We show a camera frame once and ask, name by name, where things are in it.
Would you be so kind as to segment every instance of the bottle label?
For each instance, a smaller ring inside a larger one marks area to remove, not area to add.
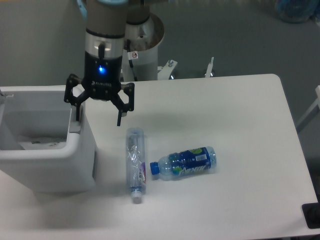
[[[139,167],[138,179],[142,184],[146,184],[146,163],[141,163]]]
[[[210,156],[205,147],[170,154],[174,175],[186,175],[202,172],[211,168]]]

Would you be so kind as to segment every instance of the black cable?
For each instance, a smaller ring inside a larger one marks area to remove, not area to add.
[[[128,40],[126,41],[126,51],[127,51],[127,53],[130,53],[130,43],[131,43],[131,41],[128,39]],[[133,62],[132,62],[132,59],[131,59],[131,60],[129,59],[129,65],[130,65],[130,68],[131,68],[131,70],[132,70],[132,74],[133,74],[133,79],[134,79],[134,81],[135,81],[135,82],[138,82],[138,78],[137,78],[137,76],[136,76],[136,74],[135,74],[135,71],[134,71],[134,64],[133,64]]]

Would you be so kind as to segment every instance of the trash bin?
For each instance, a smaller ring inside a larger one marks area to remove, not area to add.
[[[76,121],[63,86],[1,90],[0,170],[36,192],[92,189],[97,147],[84,105]],[[80,93],[73,89],[75,96]]]

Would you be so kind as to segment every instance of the white table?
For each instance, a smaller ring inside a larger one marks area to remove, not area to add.
[[[99,149],[96,188],[34,193],[0,172],[1,239],[233,240],[319,234],[301,205],[317,201],[275,75],[138,82],[135,110],[116,127],[111,102],[88,100]],[[145,133],[147,193],[126,193],[125,136]],[[149,163],[213,146],[213,174],[152,180]]]

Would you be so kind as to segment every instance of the white bottle cap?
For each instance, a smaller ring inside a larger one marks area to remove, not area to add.
[[[132,191],[131,192],[131,198],[135,204],[140,204],[141,203],[141,192],[140,191]]]

